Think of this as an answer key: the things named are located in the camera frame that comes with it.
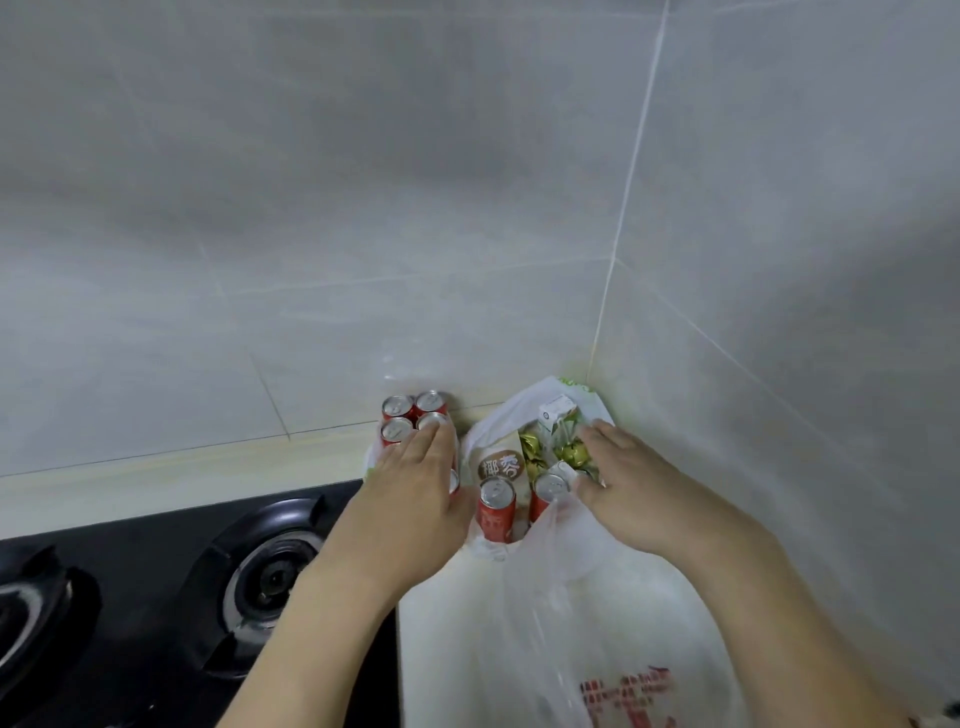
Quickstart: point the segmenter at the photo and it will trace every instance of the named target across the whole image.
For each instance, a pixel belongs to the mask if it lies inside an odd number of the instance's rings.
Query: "tiled wall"
[[[678,0],[591,381],[960,686],[960,4]]]
[[[10,0],[0,474],[586,376],[662,0]]]

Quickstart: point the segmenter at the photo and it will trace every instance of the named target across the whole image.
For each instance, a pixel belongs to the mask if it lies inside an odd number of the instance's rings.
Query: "countertop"
[[[453,413],[458,429],[492,405]],[[375,423],[0,477],[0,539],[350,480]],[[400,602],[407,726],[484,725],[477,666],[464,648],[498,565],[461,550]]]

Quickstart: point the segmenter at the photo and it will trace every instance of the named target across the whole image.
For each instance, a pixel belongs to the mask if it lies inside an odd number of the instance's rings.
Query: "white plastic bag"
[[[570,398],[587,421],[601,419],[612,422],[610,412],[596,392],[581,384],[549,376],[517,392],[470,428],[460,445],[460,482],[476,485],[479,481],[478,474],[469,466],[470,456],[475,450],[489,448],[511,432],[535,421],[540,416],[541,408],[559,397]],[[503,560],[517,548],[517,543],[487,541],[476,522],[470,525],[467,544],[474,554],[497,561]]]
[[[547,508],[506,556],[476,651],[493,725],[749,725],[689,582],[616,542],[575,496]]]

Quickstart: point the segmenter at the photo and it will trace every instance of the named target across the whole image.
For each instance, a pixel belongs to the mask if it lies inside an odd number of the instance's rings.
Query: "red can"
[[[509,480],[489,477],[480,483],[477,522],[487,541],[508,544],[514,532],[516,492]]]
[[[550,503],[569,492],[569,484],[559,475],[543,473],[534,483],[533,494],[530,496],[530,523],[538,519]]]
[[[446,414],[446,399],[444,395],[436,389],[428,389],[426,392],[420,392],[414,400],[415,419],[419,419],[427,412],[440,412]]]
[[[380,405],[380,419],[387,422],[392,417],[405,417],[414,420],[414,398],[410,395],[393,395]]]
[[[436,423],[437,425],[444,425],[445,423],[450,422],[443,412],[427,412],[425,415],[420,415],[417,418],[417,429],[423,429],[427,425]]]
[[[380,442],[386,448],[401,442],[404,437],[414,431],[414,424],[402,417],[391,417],[380,426]]]

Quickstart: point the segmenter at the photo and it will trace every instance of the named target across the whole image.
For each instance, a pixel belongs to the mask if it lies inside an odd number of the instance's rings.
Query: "tile grout line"
[[[467,405],[466,407],[460,407],[459,409],[451,409],[450,412],[451,413],[462,412],[464,410],[469,410],[469,409],[479,409],[480,407],[491,407],[491,406],[502,404],[502,403],[503,403],[503,400],[495,401],[495,402],[486,402],[484,404],[470,404],[470,405]],[[327,430],[331,430],[331,429],[341,429],[343,427],[373,425],[376,422],[377,422],[377,419],[373,419],[373,420],[364,420],[363,422],[358,422],[358,423],[340,423],[339,425],[330,425],[328,427],[312,427],[310,429],[298,429],[298,430],[294,430],[293,432],[289,432],[286,435],[285,439],[287,440],[287,442],[292,442],[293,435],[308,435],[308,434],[313,434],[315,432],[326,432]],[[105,460],[88,460],[83,463],[72,463],[70,465],[57,465],[53,468],[38,468],[32,471],[20,471],[19,473],[3,473],[3,474],[0,474],[0,490],[2,490],[3,488],[4,480],[6,478],[11,478],[11,477],[21,477],[23,475],[35,475],[37,473],[52,473],[54,471],[62,471],[62,470],[67,470],[69,468],[84,468],[84,467],[93,466],[93,465],[106,465],[106,463],[119,463],[119,462],[123,462],[124,460],[138,460],[140,458],[146,458],[146,457],[158,457],[160,455],[171,455],[177,452],[189,452],[195,449],[220,448],[224,445],[241,445],[243,443],[256,443],[256,442],[261,442],[266,440],[276,440],[277,438],[283,438],[283,437],[284,437],[283,435],[263,435],[262,437],[247,437],[242,440],[227,440],[222,443],[208,443],[206,445],[194,445],[189,448],[157,450],[155,452],[143,452],[137,455],[125,455],[123,457],[110,457]]]
[[[763,392],[768,396],[772,397],[781,407],[783,407],[792,417],[796,418],[802,425],[804,425],[810,432],[812,432],[816,437],[823,442],[828,449],[837,457],[839,457],[844,463],[854,468],[859,473],[865,475],[870,482],[877,486],[877,488],[883,492],[887,497],[887,500],[892,505],[902,505],[900,496],[890,488],[890,486],[874,474],[870,469],[866,468],[859,462],[857,462],[853,457],[851,457],[843,448],[833,442],[833,439],[829,437],[823,430],[821,430],[817,425],[808,420],[800,410],[793,406],[790,402],[781,397],[777,392],[775,392],[770,385],[768,385],[763,379],[755,375],[749,369],[747,369],[743,364],[737,361],[727,350],[725,350],[719,343],[714,341],[703,329],[698,327],[689,317],[686,316],[677,306],[672,304],[669,299],[665,298],[660,291],[653,285],[653,283],[646,280],[641,276],[636,270],[634,270],[627,263],[624,263],[622,260],[618,261],[627,271],[629,271],[635,278],[636,282],[639,285],[642,285],[645,288],[648,288],[654,296],[657,297],[657,300],[660,301],[663,305],[669,308],[676,316],[682,319],[688,326],[693,328],[700,336],[707,340],[707,342],[714,347],[718,352],[720,352],[725,359],[731,362],[740,372],[742,372],[746,377],[756,384]]]
[[[728,12],[764,11],[779,8],[784,5],[797,5],[807,0],[746,0],[746,2],[726,5],[713,11],[716,15],[726,15]]]
[[[213,261],[210,260],[210,256],[206,252],[206,245],[204,245],[203,240],[197,235],[197,232],[194,230],[193,226],[184,221],[187,229],[190,231],[190,237],[193,238],[194,242],[197,243],[197,248],[200,249],[200,255],[204,258],[204,265],[206,266],[207,274],[213,279],[213,285],[217,290],[217,296],[221,298],[224,302],[224,305],[227,307],[227,314],[230,317],[230,322],[233,324],[236,329],[237,339],[239,340],[240,346],[243,347],[244,353],[247,355],[247,358],[250,360],[250,365],[253,367],[253,370],[256,372],[256,378],[260,380],[260,386],[263,387],[263,391],[267,395],[267,399],[270,400],[270,406],[274,409],[274,414],[276,415],[277,420],[280,422],[280,427],[283,429],[283,434],[287,436],[287,440],[290,438],[290,430],[287,428],[287,424],[283,422],[283,416],[280,414],[279,407],[276,406],[276,400],[274,400],[274,395],[270,391],[270,387],[267,386],[267,380],[264,378],[263,373],[260,371],[260,367],[256,364],[256,359],[253,358],[253,352],[248,349],[246,343],[244,343],[244,336],[240,328],[240,319],[237,318],[236,311],[233,310],[233,301],[230,300],[227,292],[224,290],[224,287],[220,284],[220,277],[217,276],[217,272],[213,269]]]
[[[391,280],[413,280],[421,278],[435,278],[437,276],[460,276],[469,270],[471,273],[500,273],[503,271],[512,271],[518,270],[521,268],[546,268],[550,266],[558,265],[567,265],[570,263],[595,263],[600,262],[601,260],[606,261],[608,258],[604,255],[603,257],[598,257],[596,255],[581,256],[576,255],[571,258],[562,258],[560,260],[550,260],[546,263],[542,261],[532,261],[529,263],[517,263],[516,265],[499,265],[492,266],[490,268],[481,267],[479,269],[460,269],[460,270],[447,270],[447,271],[433,271],[427,273],[405,273],[401,276],[376,276],[366,279],[346,279],[346,280],[328,280],[319,283],[289,283],[284,285],[275,285],[267,286],[264,288],[243,288],[237,291],[233,291],[229,296],[249,296],[255,294],[265,294],[265,293],[278,293],[281,291],[308,291],[316,288],[334,288],[338,286],[348,286],[348,285],[362,285],[367,283],[385,283]]]
[[[154,154],[159,154],[159,149],[156,146],[156,137],[154,136],[153,131],[150,129],[147,121],[143,118],[143,111],[140,107],[139,102],[136,97],[133,95],[130,90],[130,85],[127,83],[127,80],[123,74],[123,71],[120,69],[119,63],[117,63],[116,58],[109,49],[109,44],[107,43],[107,38],[103,34],[103,29],[99,24],[95,23],[95,32],[99,36],[101,47],[104,49],[104,53],[107,55],[107,60],[110,65],[110,69],[113,72],[113,78],[116,81],[117,85],[120,86],[121,91],[124,96],[127,98],[127,103],[131,107],[133,116],[136,118],[136,126],[140,130],[140,135],[143,137],[144,142],[149,146]],[[201,258],[204,261],[204,267],[206,268],[206,274],[210,277],[210,280],[213,282],[214,292],[217,298],[221,299],[227,306],[227,312],[230,317],[230,322],[236,329],[239,343],[243,346],[244,353],[247,355],[247,358],[251,362],[253,371],[256,373],[256,378],[260,382],[260,386],[263,387],[264,392],[267,395],[267,399],[270,401],[271,407],[274,409],[274,414],[276,415],[277,420],[280,423],[280,428],[283,430],[283,434],[286,435],[287,441],[291,440],[290,431],[287,429],[287,425],[283,422],[283,418],[280,416],[280,411],[276,407],[276,402],[274,401],[274,396],[270,392],[270,388],[267,386],[266,380],[263,378],[263,374],[260,372],[260,368],[256,365],[256,361],[253,359],[253,354],[249,349],[243,344],[243,337],[240,335],[240,324],[237,320],[236,314],[233,311],[233,305],[230,302],[227,292],[224,290],[223,285],[220,282],[220,277],[217,276],[216,271],[213,269],[213,263],[210,260],[210,256],[206,252],[206,246],[204,242],[197,236],[196,230],[190,225],[189,221],[186,220],[186,217],[183,214],[183,199],[180,194],[176,195],[176,199],[173,201],[177,206],[176,215],[180,222],[186,227],[190,237],[193,239],[193,242],[197,246],[197,251],[200,253]]]
[[[660,27],[657,30],[657,39],[654,41],[653,57],[650,60],[650,71],[647,75],[647,88],[643,95],[643,104],[640,106],[640,118],[636,123],[636,140],[634,154],[630,159],[627,170],[627,181],[623,189],[623,202],[620,205],[620,217],[616,223],[616,234],[613,236],[613,248],[610,254],[610,269],[607,271],[607,282],[604,284],[603,299],[600,301],[600,315],[597,317],[597,329],[593,334],[593,345],[590,347],[590,360],[587,364],[587,385],[593,373],[593,359],[596,357],[597,344],[600,342],[600,328],[603,325],[603,315],[607,309],[607,297],[610,294],[610,281],[613,278],[613,268],[616,264],[616,250],[620,244],[620,233],[623,232],[623,221],[627,215],[627,205],[630,202],[630,190],[634,182],[636,158],[639,156],[640,143],[643,140],[643,128],[647,123],[647,113],[650,111],[650,102],[653,98],[654,83],[657,79],[657,69],[660,66],[660,53],[663,50],[663,38],[666,35],[666,21],[670,15],[670,0],[663,0],[663,9],[660,12]]]
[[[479,20],[526,20],[526,19],[537,19],[537,18],[584,18],[587,20],[595,19],[606,19],[611,18],[614,20],[620,19],[630,19],[638,17],[649,17],[650,12],[644,11],[577,11],[577,10],[530,10],[530,11],[470,11],[470,10],[444,10],[441,8],[434,9],[420,9],[420,10],[398,10],[398,9],[352,9],[347,10],[344,8],[317,8],[317,9],[308,9],[308,8],[270,8],[267,10],[261,10],[254,7],[247,8],[238,8],[238,12],[254,16],[254,17],[263,17],[268,20],[271,18],[277,19],[296,19],[296,18],[357,18],[364,19],[369,18],[371,20],[376,19],[389,19],[389,18],[451,18],[459,19],[464,18],[467,20],[470,19],[479,19]]]

